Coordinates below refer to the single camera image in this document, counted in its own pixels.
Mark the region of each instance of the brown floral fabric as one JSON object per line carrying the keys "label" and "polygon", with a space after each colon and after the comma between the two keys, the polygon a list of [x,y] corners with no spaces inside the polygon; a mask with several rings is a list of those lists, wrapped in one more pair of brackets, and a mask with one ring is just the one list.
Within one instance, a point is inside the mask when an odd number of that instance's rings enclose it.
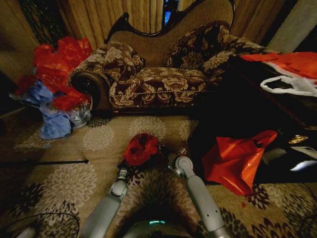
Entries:
{"label": "brown floral fabric", "polygon": [[144,59],[127,44],[109,42],[105,57],[104,69],[106,74],[115,81],[129,79],[144,66]]}
{"label": "brown floral fabric", "polygon": [[229,25],[226,22],[211,22],[200,26],[171,45],[163,66],[198,69],[223,48],[228,36]]}
{"label": "brown floral fabric", "polygon": [[89,72],[102,77],[110,87],[113,81],[124,81],[139,72],[145,59],[138,56],[134,49],[116,41],[97,48],[68,77],[70,84],[75,74]]}
{"label": "brown floral fabric", "polygon": [[109,94],[118,108],[193,106],[198,94],[211,93],[215,87],[213,79],[198,70],[152,67],[129,81],[114,82]]}
{"label": "brown floral fabric", "polygon": [[217,73],[217,71],[219,72],[219,70],[225,71],[227,62],[231,57],[250,54],[267,54],[272,52],[268,48],[259,46],[245,38],[230,37],[234,38],[234,40],[227,43],[221,51],[215,53],[200,66],[200,70],[205,75],[212,76]]}

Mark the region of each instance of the cable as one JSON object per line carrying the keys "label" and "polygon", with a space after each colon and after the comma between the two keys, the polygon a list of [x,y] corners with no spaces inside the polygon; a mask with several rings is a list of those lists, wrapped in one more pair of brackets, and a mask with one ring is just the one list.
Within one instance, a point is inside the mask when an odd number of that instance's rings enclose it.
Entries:
{"label": "cable", "polygon": [[32,217],[42,216],[42,215],[68,215],[68,216],[73,217],[75,219],[76,223],[77,223],[76,238],[78,237],[78,234],[79,234],[79,220],[78,220],[78,218],[75,215],[73,215],[73,214],[65,213],[65,212],[45,212],[45,213],[39,213],[39,214],[36,214],[36,215],[32,215],[32,216],[29,216],[29,217],[24,217],[24,218],[22,218],[20,220],[17,220],[17,221],[14,221],[14,222],[10,223],[9,225],[6,225],[3,228],[0,228],[0,231],[4,230],[4,229],[7,229],[9,226],[12,226],[12,225],[14,225],[14,224],[16,224],[18,222],[24,221],[24,220],[32,218]]}

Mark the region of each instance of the wall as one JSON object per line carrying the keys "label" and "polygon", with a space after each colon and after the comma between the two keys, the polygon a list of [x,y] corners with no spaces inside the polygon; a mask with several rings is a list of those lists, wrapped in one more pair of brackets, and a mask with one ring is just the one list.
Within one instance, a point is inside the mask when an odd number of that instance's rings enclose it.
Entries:
{"label": "wall", "polygon": [[299,0],[269,43],[281,52],[292,52],[317,25],[317,1]]}

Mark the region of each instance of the rug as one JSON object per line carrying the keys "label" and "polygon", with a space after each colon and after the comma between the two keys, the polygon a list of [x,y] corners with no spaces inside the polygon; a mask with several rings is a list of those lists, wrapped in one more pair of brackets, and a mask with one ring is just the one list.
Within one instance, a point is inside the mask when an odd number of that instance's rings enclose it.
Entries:
{"label": "rug", "polygon": [[[67,138],[43,140],[36,109],[23,108],[1,117],[0,162],[89,162],[2,166],[0,237],[15,237],[27,226],[36,227],[38,237],[79,236],[115,181],[122,153],[135,134],[147,132],[177,150],[187,146],[197,124],[187,116],[92,118]],[[128,186],[106,237],[120,237],[151,212],[177,218],[193,237],[206,237],[184,181],[165,166],[135,170]],[[207,189],[238,238],[317,237],[317,183],[254,184],[249,196],[237,196],[221,185]]]}

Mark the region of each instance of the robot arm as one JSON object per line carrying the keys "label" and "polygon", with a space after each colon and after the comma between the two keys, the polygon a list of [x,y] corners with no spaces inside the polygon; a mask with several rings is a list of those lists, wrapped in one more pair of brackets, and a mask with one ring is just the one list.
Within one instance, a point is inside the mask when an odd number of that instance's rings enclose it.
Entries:
{"label": "robot arm", "polygon": [[121,201],[128,191],[125,181],[126,175],[127,169],[120,168],[117,181],[112,184],[109,193],[97,204],[86,220],[81,232],[81,238],[103,238],[105,236],[120,207]]}
{"label": "robot arm", "polygon": [[185,177],[187,191],[209,232],[209,237],[233,238],[233,234],[224,224],[220,210],[204,182],[195,175],[192,161],[186,156],[178,157],[176,154],[169,154],[168,160],[170,164],[168,167],[177,175]]}

